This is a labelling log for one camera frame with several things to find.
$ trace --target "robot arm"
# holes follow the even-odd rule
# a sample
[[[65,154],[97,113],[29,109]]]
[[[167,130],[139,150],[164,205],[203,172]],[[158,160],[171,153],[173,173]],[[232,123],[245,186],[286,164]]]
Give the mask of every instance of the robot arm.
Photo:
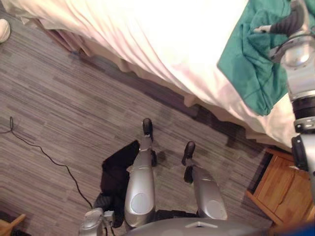
[[[271,50],[270,58],[280,62],[287,73],[287,88],[295,115],[297,137],[292,138],[295,165],[308,171],[315,202],[315,35],[309,28],[304,0],[291,2],[291,14],[255,32],[286,34],[288,40]]]

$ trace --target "white shoe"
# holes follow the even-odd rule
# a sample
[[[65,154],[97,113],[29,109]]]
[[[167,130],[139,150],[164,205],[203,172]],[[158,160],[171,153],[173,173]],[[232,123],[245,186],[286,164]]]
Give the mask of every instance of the white shoe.
[[[6,41],[11,33],[10,24],[5,19],[0,19],[0,43]]]

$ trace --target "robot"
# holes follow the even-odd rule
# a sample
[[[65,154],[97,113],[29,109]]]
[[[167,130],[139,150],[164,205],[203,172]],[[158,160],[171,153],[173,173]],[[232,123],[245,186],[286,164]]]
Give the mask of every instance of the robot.
[[[315,202],[315,35],[309,29],[304,0],[293,0],[291,14],[280,22],[260,26],[254,31],[288,36],[285,43],[271,50],[270,58],[280,62],[287,72],[288,93],[296,119],[294,127],[300,133],[292,138],[292,153],[296,167],[310,174]],[[186,166],[184,180],[193,183],[197,214],[155,212],[152,166],[157,164],[157,157],[152,151],[153,126],[150,119],[143,121],[143,130],[140,152],[134,161],[127,188],[125,219],[133,228],[126,233],[127,236],[260,235],[258,229],[227,220],[217,183],[210,173],[198,167],[192,159],[194,142],[187,143],[182,164]],[[105,219],[105,224],[110,221],[106,215],[108,212],[103,213],[99,208],[88,212],[80,228],[80,235],[102,235],[103,220]]]

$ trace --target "silver robot leg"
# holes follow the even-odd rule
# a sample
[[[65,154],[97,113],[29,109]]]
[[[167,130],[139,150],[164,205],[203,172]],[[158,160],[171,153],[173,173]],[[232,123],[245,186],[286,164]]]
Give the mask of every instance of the silver robot leg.
[[[198,205],[197,214],[199,217],[226,220],[227,213],[218,184],[208,171],[196,166],[193,162],[194,149],[195,143],[188,142],[182,164],[187,166],[184,176],[185,182],[193,183]]]
[[[152,166],[157,157],[152,150],[153,126],[150,119],[142,122],[144,137],[140,145],[130,179],[125,200],[125,219],[128,225],[137,228],[151,222],[155,213],[155,190]]]

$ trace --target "bed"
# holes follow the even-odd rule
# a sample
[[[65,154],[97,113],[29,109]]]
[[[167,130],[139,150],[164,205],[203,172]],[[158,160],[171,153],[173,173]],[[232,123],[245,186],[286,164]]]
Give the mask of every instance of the bed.
[[[8,13],[35,23],[68,51],[106,57],[183,95],[187,106],[200,104],[245,127],[247,138],[289,149],[296,133],[288,95],[270,114],[257,115],[217,67],[247,2],[2,0]]]

